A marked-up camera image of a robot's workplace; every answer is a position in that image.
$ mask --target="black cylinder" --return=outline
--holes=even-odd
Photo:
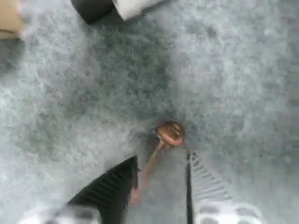
[[[114,8],[112,0],[71,0],[72,5],[88,24],[92,24]]]

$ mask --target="white cylinder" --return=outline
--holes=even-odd
[[[144,9],[154,6],[164,0],[113,0],[118,14],[123,20],[141,15]]]

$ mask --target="cardboard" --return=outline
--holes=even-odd
[[[17,0],[0,0],[0,40],[17,38],[23,30],[18,4]]]

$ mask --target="gray carpet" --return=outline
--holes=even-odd
[[[298,1],[177,0],[92,27],[58,6],[22,42],[0,42],[1,223],[143,153],[164,119],[185,125],[236,199],[297,223],[286,78]],[[166,156],[127,223],[186,223],[184,161]]]

